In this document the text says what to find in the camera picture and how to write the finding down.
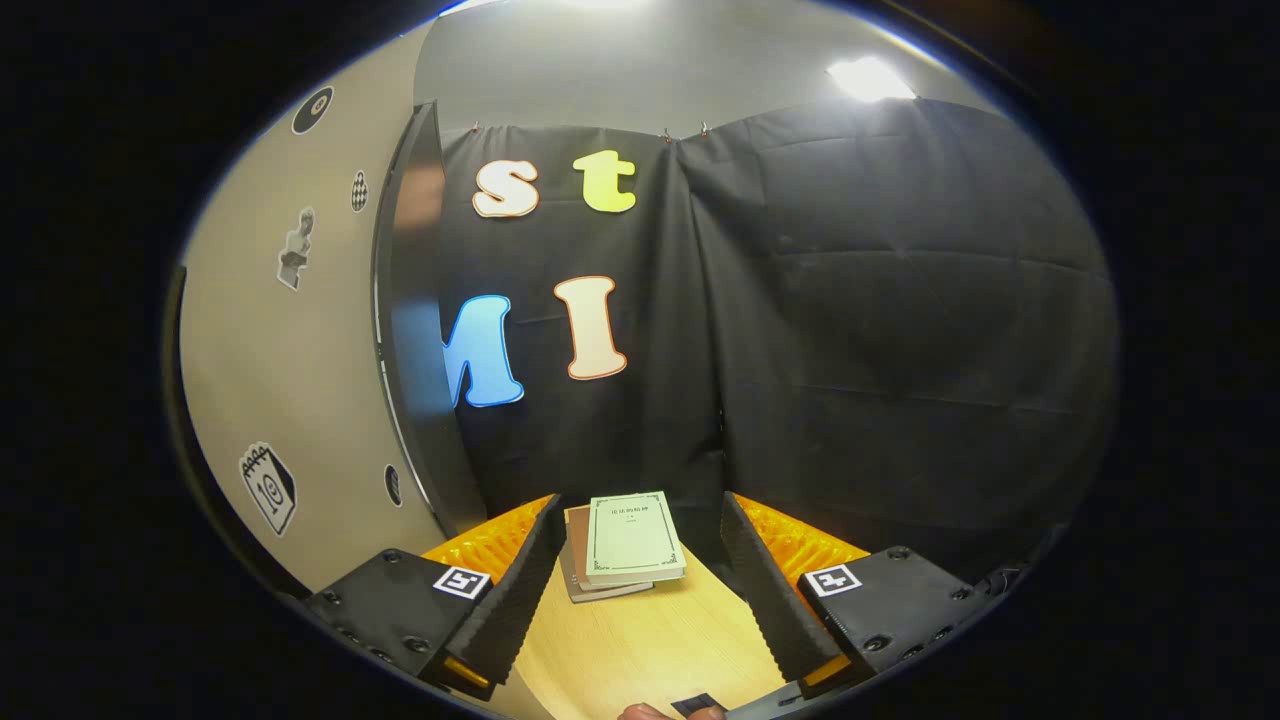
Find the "green book cover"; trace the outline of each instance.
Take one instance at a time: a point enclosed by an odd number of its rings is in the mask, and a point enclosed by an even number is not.
[[[586,573],[684,577],[685,553],[662,491],[591,498]]]

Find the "black curtain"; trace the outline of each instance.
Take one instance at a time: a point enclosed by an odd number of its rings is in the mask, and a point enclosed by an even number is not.
[[[1012,122],[844,100],[669,143],[511,127],[442,142],[442,327],[468,297],[509,297],[526,388],[457,407],[490,512],[659,487],[703,557],[733,489],[974,579],[1069,518],[1092,479],[1112,288],[1085,211]],[[636,164],[622,214],[590,209],[571,168],[605,149]],[[534,213],[471,208],[476,170],[499,159],[538,167]],[[552,288],[589,274],[617,282],[628,365],[579,382]]]

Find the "stack of books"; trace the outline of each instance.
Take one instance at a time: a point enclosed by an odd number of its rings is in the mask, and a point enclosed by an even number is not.
[[[593,497],[564,510],[561,551],[573,602],[646,591],[685,577],[685,553],[662,491]]]

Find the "circular sticker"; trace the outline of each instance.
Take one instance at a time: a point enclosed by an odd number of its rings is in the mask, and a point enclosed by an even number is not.
[[[351,182],[351,211],[358,213],[369,202],[369,183],[365,182],[365,170],[356,172],[356,179]]]
[[[332,101],[333,86],[323,87],[315,95],[307,97],[307,101],[293,115],[293,135],[302,135],[314,128],[320,122],[320,118],[324,117]]]
[[[383,480],[387,483],[387,495],[392,498],[396,507],[399,507],[399,474],[396,473],[396,468],[388,465],[387,470],[383,471]]]

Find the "wooden table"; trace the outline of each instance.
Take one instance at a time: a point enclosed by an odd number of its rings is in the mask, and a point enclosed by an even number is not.
[[[675,701],[707,693],[732,710],[782,687],[746,602],[687,547],[685,557],[681,580],[576,605],[557,560],[513,679],[556,720],[614,720],[636,702],[678,719]]]

